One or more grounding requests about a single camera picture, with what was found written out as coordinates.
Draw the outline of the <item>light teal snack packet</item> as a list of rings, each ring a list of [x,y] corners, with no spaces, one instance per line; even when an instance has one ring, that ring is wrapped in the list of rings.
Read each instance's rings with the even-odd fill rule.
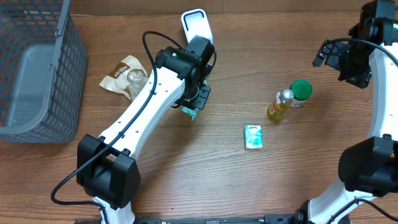
[[[195,99],[198,97],[199,91],[200,91],[200,89],[198,87],[198,91],[197,91],[197,95],[195,96]],[[199,111],[198,108],[190,109],[185,106],[182,108],[182,112],[184,112],[185,114],[188,114],[192,117],[191,121],[193,121],[197,117],[198,111]]]

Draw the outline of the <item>green-capped white bottle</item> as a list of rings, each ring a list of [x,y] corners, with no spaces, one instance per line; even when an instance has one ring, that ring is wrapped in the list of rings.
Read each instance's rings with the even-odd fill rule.
[[[290,89],[294,93],[292,98],[291,108],[299,108],[305,104],[305,102],[311,97],[313,88],[310,82],[307,80],[296,80],[294,81]]]

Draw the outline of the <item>cream brown bread bag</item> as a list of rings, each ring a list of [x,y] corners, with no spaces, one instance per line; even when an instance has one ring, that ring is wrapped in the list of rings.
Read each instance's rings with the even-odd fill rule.
[[[133,101],[148,81],[148,75],[137,58],[128,55],[100,82],[100,87],[125,95]]]

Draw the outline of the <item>small teal white box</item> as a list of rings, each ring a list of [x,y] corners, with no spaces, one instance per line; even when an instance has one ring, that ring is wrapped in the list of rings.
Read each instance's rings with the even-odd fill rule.
[[[260,149],[262,144],[262,129],[258,125],[244,126],[245,149]]]

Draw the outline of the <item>yellow Vim dish soap bottle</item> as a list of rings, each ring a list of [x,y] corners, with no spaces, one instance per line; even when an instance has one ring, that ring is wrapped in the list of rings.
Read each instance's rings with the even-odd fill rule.
[[[283,91],[279,91],[272,104],[269,105],[267,109],[267,117],[269,120],[278,123],[281,121],[282,116],[290,107],[292,100],[294,97],[294,93],[291,89],[285,89]]]

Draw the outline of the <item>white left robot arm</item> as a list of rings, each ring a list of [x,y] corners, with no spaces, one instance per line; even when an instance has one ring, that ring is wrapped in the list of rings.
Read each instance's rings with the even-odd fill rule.
[[[195,35],[187,47],[167,47],[151,60],[152,73],[127,110],[99,137],[77,147],[76,181],[99,207],[101,223],[134,223],[131,200],[141,183],[137,158],[170,108],[202,110],[211,87],[205,80],[216,60],[210,38]]]

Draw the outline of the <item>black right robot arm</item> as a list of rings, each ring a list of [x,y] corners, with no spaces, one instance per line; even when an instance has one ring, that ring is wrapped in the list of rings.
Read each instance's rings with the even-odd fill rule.
[[[345,149],[338,179],[307,200],[291,223],[349,223],[348,214],[397,192],[397,19],[395,1],[377,0],[361,8],[347,38],[322,43],[313,66],[339,71],[339,81],[373,86],[373,112],[366,140]]]

